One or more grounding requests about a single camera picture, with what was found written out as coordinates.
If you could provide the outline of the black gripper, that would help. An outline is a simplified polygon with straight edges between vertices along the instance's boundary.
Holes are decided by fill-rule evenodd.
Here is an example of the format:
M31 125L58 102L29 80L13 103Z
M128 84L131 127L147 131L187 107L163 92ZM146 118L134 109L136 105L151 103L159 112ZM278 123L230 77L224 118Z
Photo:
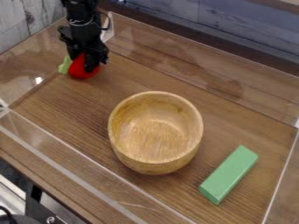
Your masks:
M98 24L87 26L64 26L58 28L60 41L66 44L72 60L84 53L84 69L88 74L95 73L99 64L108 62L108 47L100 39L103 27Z

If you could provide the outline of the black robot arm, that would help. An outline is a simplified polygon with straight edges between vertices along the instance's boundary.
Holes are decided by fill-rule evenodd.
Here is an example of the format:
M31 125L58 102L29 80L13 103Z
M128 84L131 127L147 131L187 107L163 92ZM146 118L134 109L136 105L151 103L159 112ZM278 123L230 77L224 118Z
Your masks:
M102 26L99 0L60 0L67 10L67 25L58 28L60 41L71 59L68 73L74 78L92 77L108 62L108 47L100 34L111 25Z

